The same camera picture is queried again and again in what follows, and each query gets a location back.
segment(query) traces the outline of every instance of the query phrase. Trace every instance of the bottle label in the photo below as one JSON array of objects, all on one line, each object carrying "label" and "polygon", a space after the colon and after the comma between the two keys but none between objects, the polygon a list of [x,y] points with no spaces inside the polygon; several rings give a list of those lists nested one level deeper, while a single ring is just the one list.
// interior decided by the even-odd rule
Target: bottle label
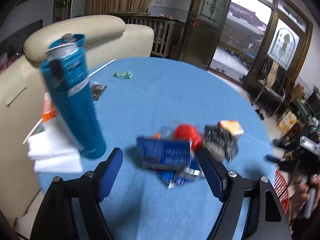
[{"label": "bottle label", "polygon": [[80,92],[87,84],[89,83],[89,77],[86,77],[83,81],[79,84],[75,85],[74,87],[68,90],[68,97],[73,96],[74,94]]}]

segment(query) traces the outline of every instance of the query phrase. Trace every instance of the blue tablecloth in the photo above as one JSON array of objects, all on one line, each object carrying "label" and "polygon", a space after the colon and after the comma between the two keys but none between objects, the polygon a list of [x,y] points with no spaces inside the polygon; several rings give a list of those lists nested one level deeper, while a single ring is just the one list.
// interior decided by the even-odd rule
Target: blue tablecloth
[{"label": "blue tablecloth", "polygon": [[[130,80],[113,77],[114,72],[128,70],[133,73]],[[203,132],[207,124],[238,120],[244,135],[238,156],[225,163],[226,168],[244,178],[264,175],[274,181],[275,166],[264,161],[272,147],[262,121],[241,95],[210,73],[173,60],[129,58],[116,60],[91,81],[108,85],[95,105],[107,152],[82,163],[84,172],[94,170],[114,147],[124,152],[111,194],[100,204],[116,240],[206,239],[221,208],[205,179],[168,189],[156,174],[140,168],[134,148],[139,135],[152,136],[164,126],[175,128],[180,123],[191,123]],[[43,192],[54,175],[38,175]],[[64,180],[80,176],[59,175]],[[74,206],[81,237],[86,239],[78,203]],[[247,206],[245,200],[234,239],[241,238]]]}]

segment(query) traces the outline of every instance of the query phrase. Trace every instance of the human hand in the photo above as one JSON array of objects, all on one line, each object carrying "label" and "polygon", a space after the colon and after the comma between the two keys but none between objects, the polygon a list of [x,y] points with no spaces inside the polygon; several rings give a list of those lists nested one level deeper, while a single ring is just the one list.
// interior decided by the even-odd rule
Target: human hand
[{"label": "human hand", "polygon": [[[295,193],[290,198],[291,212],[292,212],[291,219],[295,219],[297,217],[301,207],[310,198],[310,195],[308,194],[309,187],[306,184],[300,183],[300,182],[301,182],[301,177],[296,177],[294,179]],[[316,196],[315,196],[315,199],[313,202],[313,208],[312,208],[312,210],[314,210],[317,207],[319,198],[320,198],[320,175],[314,177],[311,180],[311,184],[316,188]]]}]

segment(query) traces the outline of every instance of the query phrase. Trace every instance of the red object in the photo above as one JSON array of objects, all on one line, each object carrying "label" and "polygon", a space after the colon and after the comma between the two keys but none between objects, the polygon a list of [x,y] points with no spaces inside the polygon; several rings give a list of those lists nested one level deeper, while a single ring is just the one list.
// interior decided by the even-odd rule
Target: red object
[{"label": "red object", "polygon": [[282,205],[283,211],[286,214],[289,209],[289,194],[288,194],[288,185],[285,182],[284,177],[279,171],[276,171],[275,176],[275,192],[280,200],[280,203]]},{"label": "red object", "polygon": [[7,61],[6,63],[4,63],[3,65],[0,66],[0,72],[5,70],[7,67],[9,67],[11,65],[11,63],[9,61]]},{"label": "red object", "polygon": [[194,26],[199,26],[199,22],[197,20],[193,20],[193,25]]},{"label": "red object", "polygon": [[191,148],[198,151],[202,148],[202,137],[198,130],[191,124],[180,124],[173,132],[174,139],[192,140]]},{"label": "red object", "polygon": [[155,134],[153,135],[153,138],[154,138],[154,139],[160,139],[160,137],[161,137],[161,133],[159,133],[159,132],[157,132],[157,133],[155,133]]}]

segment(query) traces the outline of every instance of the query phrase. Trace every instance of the plastic wrapper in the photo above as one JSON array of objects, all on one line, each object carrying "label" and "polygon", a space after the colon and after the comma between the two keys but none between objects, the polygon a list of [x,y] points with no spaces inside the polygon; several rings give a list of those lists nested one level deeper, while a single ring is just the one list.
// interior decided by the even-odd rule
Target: plastic wrapper
[{"label": "plastic wrapper", "polygon": [[101,96],[101,94],[106,90],[107,86],[98,82],[93,82],[91,84],[92,96],[94,102],[96,103]]},{"label": "plastic wrapper", "polygon": [[198,130],[191,124],[181,124],[173,132],[174,139],[192,140],[191,148],[194,151],[198,151],[202,148],[202,137],[198,133]]},{"label": "plastic wrapper", "polygon": [[204,127],[203,147],[207,148],[213,158],[220,162],[224,158],[231,162],[239,152],[236,138],[219,125]]},{"label": "plastic wrapper", "polygon": [[132,78],[132,73],[130,71],[127,72],[123,72],[121,74],[118,74],[117,72],[113,73],[114,77],[118,77],[118,78],[126,78],[126,79],[130,79]]}]

